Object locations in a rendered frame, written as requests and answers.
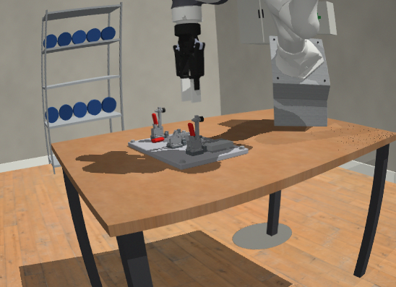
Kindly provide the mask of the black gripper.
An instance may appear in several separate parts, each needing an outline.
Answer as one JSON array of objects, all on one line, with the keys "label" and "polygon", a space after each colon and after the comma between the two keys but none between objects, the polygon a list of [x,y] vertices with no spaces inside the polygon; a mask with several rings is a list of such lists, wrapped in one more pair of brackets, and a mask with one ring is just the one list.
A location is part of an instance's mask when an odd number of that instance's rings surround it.
[{"label": "black gripper", "polygon": [[173,46],[173,50],[176,75],[181,78],[181,101],[201,102],[200,77],[205,75],[205,43],[199,42],[198,39],[198,35],[201,34],[200,24],[178,24],[174,26],[174,31],[175,36],[178,36],[178,44]]}]

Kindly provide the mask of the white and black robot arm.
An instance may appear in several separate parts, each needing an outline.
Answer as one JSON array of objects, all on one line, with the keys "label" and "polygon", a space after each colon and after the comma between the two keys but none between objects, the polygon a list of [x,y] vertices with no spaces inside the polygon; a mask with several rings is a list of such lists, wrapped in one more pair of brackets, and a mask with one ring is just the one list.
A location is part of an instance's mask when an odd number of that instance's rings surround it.
[{"label": "white and black robot arm", "polygon": [[[202,22],[202,4],[219,5],[227,1],[172,0],[172,20],[177,25]],[[264,0],[264,2],[277,29],[276,67],[283,74],[306,79],[324,63],[322,54],[308,40],[315,37],[319,31],[318,0]]]}]

